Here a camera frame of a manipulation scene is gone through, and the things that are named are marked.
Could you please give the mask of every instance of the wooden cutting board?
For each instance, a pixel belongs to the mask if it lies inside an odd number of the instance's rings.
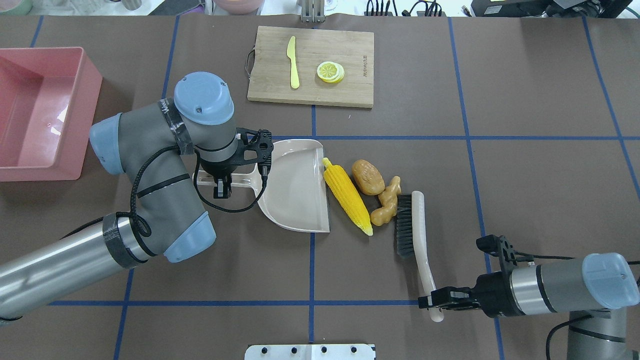
[[[291,88],[289,39],[296,37],[300,87]],[[344,79],[328,84],[316,75],[323,61],[344,67]],[[259,26],[247,98],[251,101],[373,107],[373,33]]]

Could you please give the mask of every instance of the white metal plate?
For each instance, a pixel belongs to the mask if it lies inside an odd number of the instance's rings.
[[[375,360],[373,344],[252,345],[244,360]]]

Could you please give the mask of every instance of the brush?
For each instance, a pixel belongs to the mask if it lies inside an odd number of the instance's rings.
[[[427,296],[431,296],[436,285],[427,258],[427,230],[424,221],[424,194],[414,191],[398,195],[396,252],[403,259],[415,255],[422,289]],[[429,309],[429,316],[435,322],[444,320],[441,309]]]

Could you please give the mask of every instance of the pink bin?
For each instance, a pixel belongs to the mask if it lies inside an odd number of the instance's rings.
[[[0,181],[80,177],[101,84],[82,47],[0,49]]]

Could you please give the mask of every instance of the knife handle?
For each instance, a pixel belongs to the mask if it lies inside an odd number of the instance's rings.
[[[298,66],[296,60],[291,59],[291,87],[297,89],[300,87],[300,79],[298,79]]]

